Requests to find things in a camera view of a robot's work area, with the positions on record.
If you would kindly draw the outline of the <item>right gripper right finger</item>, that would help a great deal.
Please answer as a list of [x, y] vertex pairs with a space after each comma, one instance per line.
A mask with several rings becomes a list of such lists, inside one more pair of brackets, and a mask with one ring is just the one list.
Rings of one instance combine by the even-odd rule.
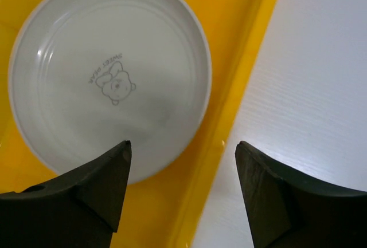
[[285, 165], [245, 141], [237, 173], [255, 247], [366, 247], [366, 192]]

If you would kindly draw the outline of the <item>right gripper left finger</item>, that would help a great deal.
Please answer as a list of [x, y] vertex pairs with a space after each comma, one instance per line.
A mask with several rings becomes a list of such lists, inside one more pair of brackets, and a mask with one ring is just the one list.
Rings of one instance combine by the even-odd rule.
[[131, 159], [123, 141], [54, 179], [1, 194], [1, 247], [110, 247]]

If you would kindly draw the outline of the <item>cream white plate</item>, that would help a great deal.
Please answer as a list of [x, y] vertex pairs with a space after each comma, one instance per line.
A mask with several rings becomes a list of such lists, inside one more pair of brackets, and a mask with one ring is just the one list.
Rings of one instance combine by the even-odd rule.
[[129, 182], [171, 164], [208, 106], [207, 41], [182, 0], [47, 0], [15, 45], [9, 99], [57, 174], [131, 142]]

